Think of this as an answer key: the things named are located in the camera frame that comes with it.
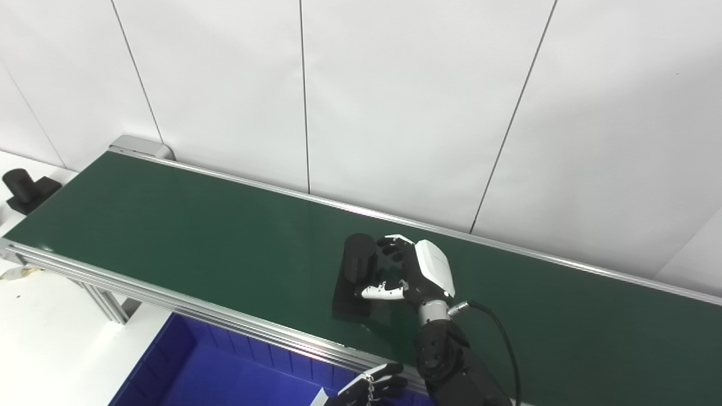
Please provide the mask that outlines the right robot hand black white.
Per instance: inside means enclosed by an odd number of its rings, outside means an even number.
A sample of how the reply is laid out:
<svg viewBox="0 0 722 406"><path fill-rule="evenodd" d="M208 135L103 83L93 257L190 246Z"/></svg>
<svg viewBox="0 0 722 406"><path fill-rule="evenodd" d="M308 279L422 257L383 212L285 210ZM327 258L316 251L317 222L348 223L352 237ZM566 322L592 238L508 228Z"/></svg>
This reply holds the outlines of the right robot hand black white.
<svg viewBox="0 0 722 406"><path fill-rule="evenodd" d="M386 281L356 288L356 297L368 300L405 300L414 307L442 302L451 305L456 295L453 275L445 254L428 240L413 242L400 234L377 241L383 255L400 265L399 283Z"/></svg>

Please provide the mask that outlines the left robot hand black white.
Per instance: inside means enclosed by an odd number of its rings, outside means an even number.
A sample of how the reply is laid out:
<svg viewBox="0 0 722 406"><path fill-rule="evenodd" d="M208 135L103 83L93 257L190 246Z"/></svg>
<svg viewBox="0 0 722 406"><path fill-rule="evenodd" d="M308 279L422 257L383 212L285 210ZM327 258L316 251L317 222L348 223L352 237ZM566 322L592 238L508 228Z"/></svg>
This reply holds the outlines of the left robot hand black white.
<svg viewBox="0 0 722 406"><path fill-rule="evenodd" d="M400 374L402 363L384 363L353 378L336 395L319 390L312 405L374 405L383 399L399 399L408 381Z"/></svg>

